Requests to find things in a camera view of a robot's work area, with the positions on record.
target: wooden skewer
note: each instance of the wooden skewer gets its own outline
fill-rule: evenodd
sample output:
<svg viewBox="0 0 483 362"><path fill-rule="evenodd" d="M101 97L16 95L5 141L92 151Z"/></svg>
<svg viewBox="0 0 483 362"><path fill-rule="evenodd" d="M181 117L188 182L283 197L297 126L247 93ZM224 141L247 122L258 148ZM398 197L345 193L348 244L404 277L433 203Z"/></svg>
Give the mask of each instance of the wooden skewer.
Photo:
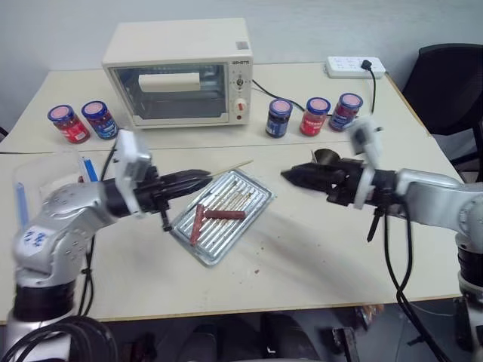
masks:
<svg viewBox="0 0 483 362"><path fill-rule="evenodd" d="M240 168L241 166L245 166L246 164L251 164L254 160L248 160L248 161L245 161L245 162L240 162L239 164L234 164L233 166L230 166L228 168L224 168L222 170L219 170L217 172L212 172L210 177L215 177L215 176L218 176L218 175L221 175L222 173L225 173L225 172L228 172L228 171L231 171L231 170L235 170L237 168Z"/></svg>

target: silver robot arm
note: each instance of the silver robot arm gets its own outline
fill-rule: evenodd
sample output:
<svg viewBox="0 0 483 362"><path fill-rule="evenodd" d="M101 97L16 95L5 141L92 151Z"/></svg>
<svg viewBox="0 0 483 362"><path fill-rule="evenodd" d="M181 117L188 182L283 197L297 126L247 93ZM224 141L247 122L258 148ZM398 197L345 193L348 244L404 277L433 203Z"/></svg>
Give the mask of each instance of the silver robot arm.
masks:
<svg viewBox="0 0 483 362"><path fill-rule="evenodd" d="M355 152L365 154L367 163L318 150L313 154L330 157L294 166L282 176L296 186L327 193L327 200L335 204L354 204L359 209L365 204L376 206L368 241L384 213L406 217L404 203L411 222L456 231L463 317L468 319L465 334L472 340L474 360L483 361L483 183L462 184L449 176L417 170L378 170L378 129L371 120L359 120L348 130Z"/></svg>
<svg viewBox="0 0 483 362"><path fill-rule="evenodd" d="M73 314L75 280L88 243L118 218L160 213L171 228L168 201L205 187L209 172L185 170L159 176L147 147L120 130L112 161L115 179L66 185L52 193L14 238L16 296L8 315L6 350L27 333ZM26 360L67 360L69 338L42 342Z"/></svg>

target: jar label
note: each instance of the jar label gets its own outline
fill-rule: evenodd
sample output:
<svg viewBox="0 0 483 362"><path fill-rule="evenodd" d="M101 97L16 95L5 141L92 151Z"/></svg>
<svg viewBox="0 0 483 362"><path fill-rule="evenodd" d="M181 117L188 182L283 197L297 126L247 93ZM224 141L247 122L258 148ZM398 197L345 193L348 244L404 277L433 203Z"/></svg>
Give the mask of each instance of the jar label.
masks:
<svg viewBox="0 0 483 362"><path fill-rule="evenodd" d="M81 123L75 123L71 127L60 131L70 142L77 143L88 135L88 130Z"/></svg>
<svg viewBox="0 0 483 362"><path fill-rule="evenodd" d="M331 120L329 121L329 125L335 130L345 130L348 126L352 124L353 121L354 118L350 121L347 121L346 118L332 116Z"/></svg>
<svg viewBox="0 0 483 362"><path fill-rule="evenodd" d="M324 121L325 118L321 118L320 121L314 122L310 121L307 117L303 117L302 123L300 124L300 130L307 136L315 136L320 132Z"/></svg>
<svg viewBox="0 0 483 362"><path fill-rule="evenodd" d="M113 138L118 133L118 125L113 118L105 121L89 121L100 138Z"/></svg>
<svg viewBox="0 0 483 362"><path fill-rule="evenodd" d="M266 122L266 132L274 137L282 137L287 132L288 122L276 123L269 119Z"/></svg>

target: toaster oven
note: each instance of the toaster oven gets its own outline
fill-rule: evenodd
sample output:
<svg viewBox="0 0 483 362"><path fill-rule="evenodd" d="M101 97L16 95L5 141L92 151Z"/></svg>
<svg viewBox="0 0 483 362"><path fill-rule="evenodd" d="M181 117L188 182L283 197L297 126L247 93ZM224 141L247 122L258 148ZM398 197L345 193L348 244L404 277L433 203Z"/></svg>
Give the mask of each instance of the toaster oven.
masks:
<svg viewBox="0 0 483 362"><path fill-rule="evenodd" d="M252 66L243 19L120 23L103 58L142 128L246 124Z"/></svg>

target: sausage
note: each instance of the sausage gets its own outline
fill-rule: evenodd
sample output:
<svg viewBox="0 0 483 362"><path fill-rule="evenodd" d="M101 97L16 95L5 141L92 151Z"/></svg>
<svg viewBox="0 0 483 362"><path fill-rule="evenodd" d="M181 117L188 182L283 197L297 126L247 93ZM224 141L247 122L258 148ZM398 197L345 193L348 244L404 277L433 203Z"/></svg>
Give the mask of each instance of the sausage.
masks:
<svg viewBox="0 0 483 362"><path fill-rule="evenodd" d="M243 220L247 215L244 211L206 210L205 217L207 219Z"/></svg>
<svg viewBox="0 0 483 362"><path fill-rule="evenodd" d="M191 231L191 236L189 237L189 242L192 246L198 243L198 239L203 226L203 216L205 213L205 207L201 204L196 205L195 220L193 221L193 229Z"/></svg>

